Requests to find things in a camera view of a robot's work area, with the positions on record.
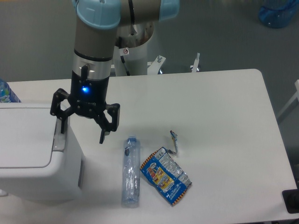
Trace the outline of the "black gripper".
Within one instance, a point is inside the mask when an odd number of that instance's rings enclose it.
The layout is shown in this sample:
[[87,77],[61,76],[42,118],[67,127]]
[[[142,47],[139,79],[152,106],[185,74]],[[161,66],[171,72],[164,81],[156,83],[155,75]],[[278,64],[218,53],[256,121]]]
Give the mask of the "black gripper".
[[[74,113],[95,120],[101,128],[100,144],[110,132],[116,132],[120,120],[120,104],[106,104],[108,82],[109,77],[82,81],[78,74],[72,72],[70,94],[59,88],[53,94],[50,108],[50,114],[61,121],[60,133],[66,132],[68,117]],[[64,100],[69,102],[70,107],[62,110],[61,103]],[[111,122],[106,118],[104,111],[110,115]]]

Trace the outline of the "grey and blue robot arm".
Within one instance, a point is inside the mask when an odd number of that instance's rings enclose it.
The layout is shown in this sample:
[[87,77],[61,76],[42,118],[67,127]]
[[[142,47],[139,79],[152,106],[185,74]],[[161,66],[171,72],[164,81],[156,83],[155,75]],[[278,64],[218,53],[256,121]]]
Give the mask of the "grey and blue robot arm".
[[95,120],[100,142],[117,130],[120,105],[107,104],[106,95],[117,29],[151,21],[164,21],[179,13],[178,0],[75,0],[76,33],[71,91],[53,94],[50,113],[65,133],[72,114]]

